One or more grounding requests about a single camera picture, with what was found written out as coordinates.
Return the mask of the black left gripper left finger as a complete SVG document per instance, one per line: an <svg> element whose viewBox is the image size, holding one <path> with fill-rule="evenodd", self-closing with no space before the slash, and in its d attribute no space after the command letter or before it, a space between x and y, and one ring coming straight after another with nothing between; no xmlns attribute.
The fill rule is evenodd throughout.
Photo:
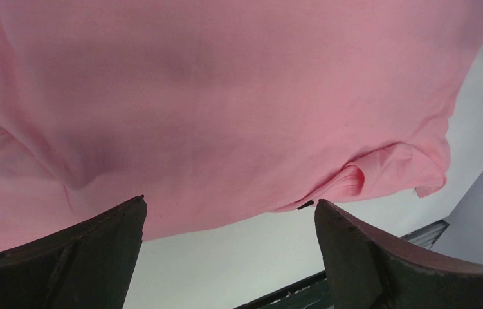
<svg viewBox="0 0 483 309"><path fill-rule="evenodd" d="M122 308L146 215L137 196L0 252L0 308Z"/></svg>

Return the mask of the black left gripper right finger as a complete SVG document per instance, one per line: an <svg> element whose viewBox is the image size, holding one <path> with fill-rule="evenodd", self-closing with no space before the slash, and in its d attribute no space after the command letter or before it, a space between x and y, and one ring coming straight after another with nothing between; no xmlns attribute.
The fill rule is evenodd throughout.
<svg viewBox="0 0 483 309"><path fill-rule="evenodd" d="M327 200L314 222L336 308L483 308L483 265L418 247Z"/></svg>

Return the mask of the pink t-shirt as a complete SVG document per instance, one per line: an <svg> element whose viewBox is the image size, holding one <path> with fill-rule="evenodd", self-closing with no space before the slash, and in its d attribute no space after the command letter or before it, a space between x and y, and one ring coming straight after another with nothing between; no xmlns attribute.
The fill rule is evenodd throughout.
<svg viewBox="0 0 483 309"><path fill-rule="evenodd" d="M0 1L0 251L446 183L483 1Z"/></svg>

